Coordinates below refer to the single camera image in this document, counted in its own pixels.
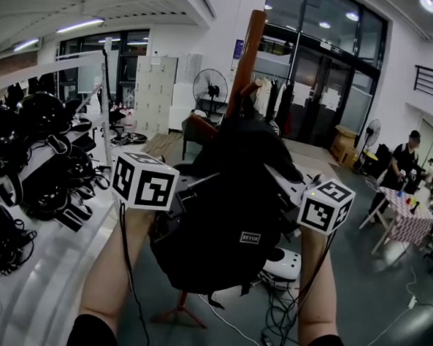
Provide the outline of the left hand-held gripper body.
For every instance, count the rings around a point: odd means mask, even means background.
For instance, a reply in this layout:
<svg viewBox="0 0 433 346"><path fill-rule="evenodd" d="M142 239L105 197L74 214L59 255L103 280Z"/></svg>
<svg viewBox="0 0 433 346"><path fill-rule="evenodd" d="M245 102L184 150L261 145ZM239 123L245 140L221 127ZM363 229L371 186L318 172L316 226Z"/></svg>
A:
<svg viewBox="0 0 433 346"><path fill-rule="evenodd" d="M129 213L136 210L138 223L154 227L154 239L176 236L198 240L197 196L191 195L191 187L175 192L179 174L199 177L191 164L170 166L147 153L126 151L119 154L111 187L123 204L120 227L124 234L133 225Z"/></svg>

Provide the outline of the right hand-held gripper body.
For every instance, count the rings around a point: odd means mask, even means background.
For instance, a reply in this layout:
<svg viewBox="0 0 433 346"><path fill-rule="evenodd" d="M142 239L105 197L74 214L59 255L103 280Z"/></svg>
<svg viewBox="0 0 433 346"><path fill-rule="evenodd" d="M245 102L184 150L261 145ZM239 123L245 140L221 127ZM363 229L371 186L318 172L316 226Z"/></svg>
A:
<svg viewBox="0 0 433 346"><path fill-rule="evenodd" d="M291 210L286 220L294 227L304 226L324 236L333 234L348 218L356 192L339 180L321 174L307 187L301 207L296 207L287 196Z"/></svg>

